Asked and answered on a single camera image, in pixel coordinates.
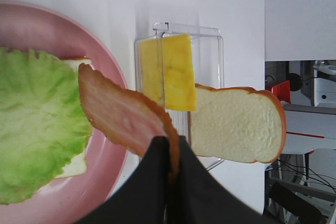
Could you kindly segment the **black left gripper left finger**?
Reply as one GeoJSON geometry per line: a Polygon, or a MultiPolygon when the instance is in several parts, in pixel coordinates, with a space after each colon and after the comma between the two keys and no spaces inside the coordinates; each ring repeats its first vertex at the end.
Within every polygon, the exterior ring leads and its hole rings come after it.
{"type": "Polygon", "coordinates": [[[163,223],[169,169],[169,143],[156,136],[117,192],[76,223],[163,223]]]}

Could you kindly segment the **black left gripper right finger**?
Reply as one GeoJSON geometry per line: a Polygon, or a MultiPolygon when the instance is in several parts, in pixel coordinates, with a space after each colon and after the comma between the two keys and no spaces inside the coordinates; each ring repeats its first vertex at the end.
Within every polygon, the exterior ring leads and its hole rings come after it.
{"type": "Polygon", "coordinates": [[[168,223],[276,223],[225,189],[180,136],[180,171],[167,206],[168,223]]]}

